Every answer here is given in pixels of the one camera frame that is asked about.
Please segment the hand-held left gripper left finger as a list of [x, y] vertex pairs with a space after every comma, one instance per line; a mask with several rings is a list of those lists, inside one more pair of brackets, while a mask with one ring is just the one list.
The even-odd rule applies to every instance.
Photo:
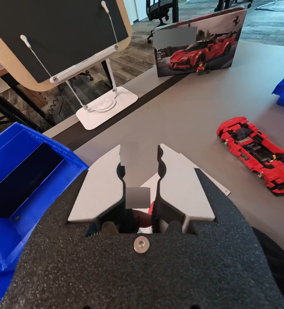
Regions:
[[95, 222], [124, 202], [126, 172], [120, 150], [117, 145], [89, 167], [68, 222]]

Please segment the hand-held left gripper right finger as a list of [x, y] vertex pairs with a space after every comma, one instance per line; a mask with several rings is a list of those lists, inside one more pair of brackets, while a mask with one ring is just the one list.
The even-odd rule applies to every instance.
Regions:
[[195, 168], [165, 144], [158, 146], [158, 175], [152, 229], [173, 221], [188, 230], [192, 221], [213, 222], [215, 214]]

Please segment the red lego car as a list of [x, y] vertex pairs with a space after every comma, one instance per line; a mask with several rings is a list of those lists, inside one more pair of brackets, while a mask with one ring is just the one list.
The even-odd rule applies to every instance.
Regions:
[[246, 117], [223, 122], [216, 132], [220, 141], [252, 173], [264, 181], [274, 195], [284, 194], [284, 150], [268, 139]]

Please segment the lego minifigure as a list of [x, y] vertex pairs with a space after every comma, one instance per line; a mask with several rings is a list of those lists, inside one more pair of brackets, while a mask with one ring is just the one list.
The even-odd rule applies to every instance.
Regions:
[[207, 63], [204, 61], [200, 61], [197, 67], [197, 75], [201, 76], [203, 74], [209, 74], [210, 69], [207, 67]]

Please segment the lego set box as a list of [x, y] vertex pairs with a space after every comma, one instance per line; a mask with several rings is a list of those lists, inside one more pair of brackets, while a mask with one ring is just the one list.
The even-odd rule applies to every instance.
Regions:
[[153, 48], [158, 77], [197, 74], [200, 61], [210, 71], [231, 67], [246, 13], [237, 6], [157, 27]]

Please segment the wooden desk with black legs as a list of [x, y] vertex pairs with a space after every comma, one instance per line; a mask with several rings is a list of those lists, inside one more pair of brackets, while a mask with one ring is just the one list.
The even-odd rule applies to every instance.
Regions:
[[0, 133], [15, 122], [43, 133], [56, 125], [50, 112], [42, 109], [47, 106], [40, 92], [22, 86], [0, 64]]

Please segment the black office chair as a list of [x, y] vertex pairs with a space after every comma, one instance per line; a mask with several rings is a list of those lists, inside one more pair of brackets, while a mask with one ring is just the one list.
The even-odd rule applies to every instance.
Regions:
[[151, 38], [153, 37], [153, 32], [157, 27], [166, 25], [163, 22], [163, 18], [166, 21], [169, 20], [169, 11], [172, 10], [172, 22], [179, 22], [179, 6], [178, 0], [158, 0], [158, 2], [153, 1], [151, 4], [150, 0], [146, 0], [146, 14], [149, 21], [159, 20], [160, 24], [151, 30], [151, 34], [147, 38], [148, 44], [151, 43]]

